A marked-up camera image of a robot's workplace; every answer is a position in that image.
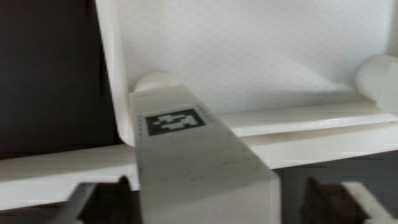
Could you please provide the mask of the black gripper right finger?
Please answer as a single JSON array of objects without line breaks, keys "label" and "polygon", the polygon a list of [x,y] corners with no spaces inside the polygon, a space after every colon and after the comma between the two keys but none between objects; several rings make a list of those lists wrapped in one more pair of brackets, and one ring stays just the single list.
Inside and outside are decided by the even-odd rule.
[{"label": "black gripper right finger", "polygon": [[360,182],[305,181],[299,224],[394,224],[376,197]]}]

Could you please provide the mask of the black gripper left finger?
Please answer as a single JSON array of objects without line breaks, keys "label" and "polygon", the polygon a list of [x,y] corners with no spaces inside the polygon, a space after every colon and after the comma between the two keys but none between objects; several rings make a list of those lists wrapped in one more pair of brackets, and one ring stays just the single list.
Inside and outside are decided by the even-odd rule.
[{"label": "black gripper left finger", "polygon": [[115,182],[77,184],[54,224],[141,224],[136,192],[125,177]]}]

